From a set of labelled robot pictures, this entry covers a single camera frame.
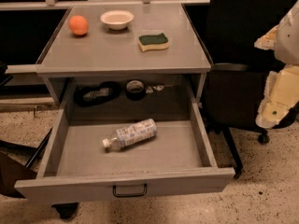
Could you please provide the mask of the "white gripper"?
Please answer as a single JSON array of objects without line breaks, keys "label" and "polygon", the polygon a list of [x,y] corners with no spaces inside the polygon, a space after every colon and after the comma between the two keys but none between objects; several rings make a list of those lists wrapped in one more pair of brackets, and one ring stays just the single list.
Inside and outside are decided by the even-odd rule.
[{"label": "white gripper", "polygon": [[254,47],[273,50],[275,57],[287,65],[279,72],[271,71],[265,81],[264,98],[258,108],[256,124],[271,129],[279,125],[299,102],[299,0]]}]

